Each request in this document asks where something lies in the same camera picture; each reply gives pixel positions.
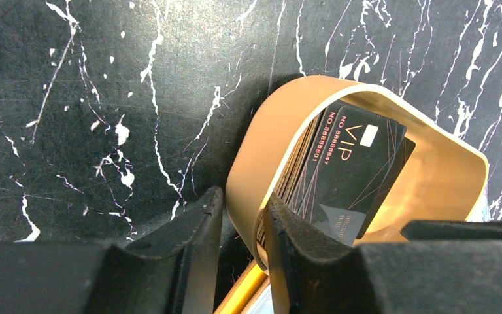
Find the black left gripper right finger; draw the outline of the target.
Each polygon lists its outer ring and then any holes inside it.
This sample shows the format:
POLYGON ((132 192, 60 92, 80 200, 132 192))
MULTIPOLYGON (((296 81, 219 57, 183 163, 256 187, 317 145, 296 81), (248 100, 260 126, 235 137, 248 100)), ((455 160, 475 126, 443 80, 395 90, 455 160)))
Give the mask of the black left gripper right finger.
POLYGON ((275 313, 502 313, 502 241, 350 247, 278 196, 264 214, 275 313))

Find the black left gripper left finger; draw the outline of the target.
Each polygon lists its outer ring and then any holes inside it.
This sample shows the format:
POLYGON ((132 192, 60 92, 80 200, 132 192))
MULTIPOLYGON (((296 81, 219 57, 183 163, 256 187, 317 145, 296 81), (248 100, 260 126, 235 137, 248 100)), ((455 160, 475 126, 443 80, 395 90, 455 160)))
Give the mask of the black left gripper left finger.
POLYGON ((0 243, 0 313, 212 313, 224 193, 121 248, 0 243))

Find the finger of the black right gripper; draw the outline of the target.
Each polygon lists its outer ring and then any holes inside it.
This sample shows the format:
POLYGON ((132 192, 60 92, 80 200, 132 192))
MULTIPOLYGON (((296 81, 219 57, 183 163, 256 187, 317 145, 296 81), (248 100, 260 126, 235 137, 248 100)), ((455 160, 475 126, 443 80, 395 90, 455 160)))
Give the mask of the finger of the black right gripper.
POLYGON ((459 222, 447 220, 412 220, 401 235, 409 241, 421 240, 499 240, 502 222, 459 222))

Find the yellow oval tray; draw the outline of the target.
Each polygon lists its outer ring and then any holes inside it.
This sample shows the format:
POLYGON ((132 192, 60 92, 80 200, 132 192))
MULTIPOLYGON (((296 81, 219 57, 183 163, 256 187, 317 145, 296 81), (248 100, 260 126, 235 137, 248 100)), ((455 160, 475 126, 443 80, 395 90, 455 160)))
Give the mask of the yellow oval tray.
POLYGON ((259 107, 226 182, 227 213, 258 266, 267 270, 264 239, 258 236, 263 210, 305 128, 341 99, 392 118, 414 142, 379 213, 360 243, 402 242, 411 220, 465 221, 486 205, 486 156, 438 126, 389 89, 324 75, 289 81, 259 107))

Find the orange leather card holder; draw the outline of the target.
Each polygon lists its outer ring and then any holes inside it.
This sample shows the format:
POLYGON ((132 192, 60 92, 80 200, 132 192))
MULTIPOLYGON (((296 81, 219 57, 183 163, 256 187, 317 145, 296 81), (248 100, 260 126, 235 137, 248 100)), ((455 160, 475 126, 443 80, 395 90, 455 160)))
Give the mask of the orange leather card holder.
POLYGON ((252 261, 237 279, 214 314, 274 313, 271 281, 252 261))

